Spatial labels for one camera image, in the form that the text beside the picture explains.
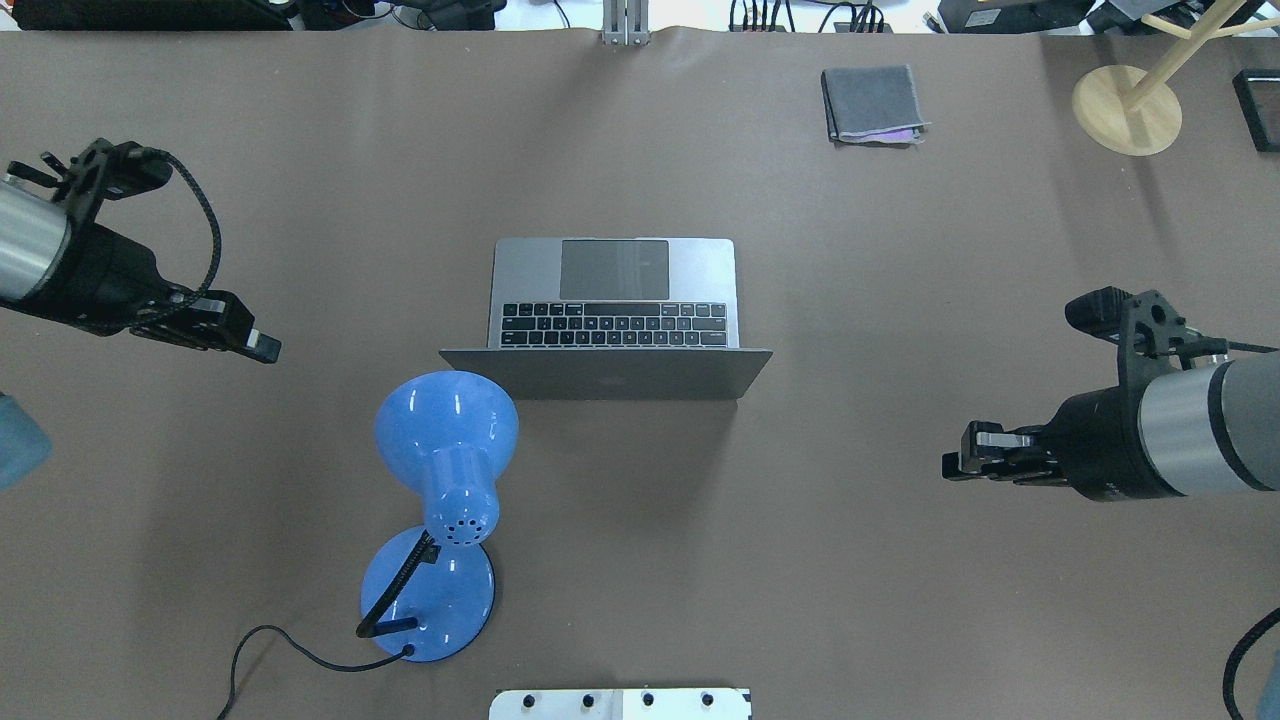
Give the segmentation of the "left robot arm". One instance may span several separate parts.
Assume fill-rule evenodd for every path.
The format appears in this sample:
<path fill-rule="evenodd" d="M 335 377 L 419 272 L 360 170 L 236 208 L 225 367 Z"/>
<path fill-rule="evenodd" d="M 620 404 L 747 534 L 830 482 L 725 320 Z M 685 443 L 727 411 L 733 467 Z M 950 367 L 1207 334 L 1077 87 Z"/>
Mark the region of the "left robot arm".
<path fill-rule="evenodd" d="M 64 209 L 12 177 L 3 182 L 1 295 L 4 307 L 101 337 L 127 331 L 264 364 L 282 351 L 234 293 L 166 281 L 154 251 L 96 223 L 76 229 Z"/>

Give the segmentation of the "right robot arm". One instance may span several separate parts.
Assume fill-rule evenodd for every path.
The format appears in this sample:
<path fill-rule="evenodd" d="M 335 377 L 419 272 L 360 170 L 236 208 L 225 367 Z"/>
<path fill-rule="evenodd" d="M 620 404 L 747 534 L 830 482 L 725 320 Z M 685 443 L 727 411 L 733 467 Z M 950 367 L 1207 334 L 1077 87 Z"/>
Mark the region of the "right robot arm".
<path fill-rule="evenodd" d="M 972 421 L 947 480 L 1068 487 L 1096 502 L 1277 489 L 1277 355 L 1065 400 L 1038 427 Z"/>

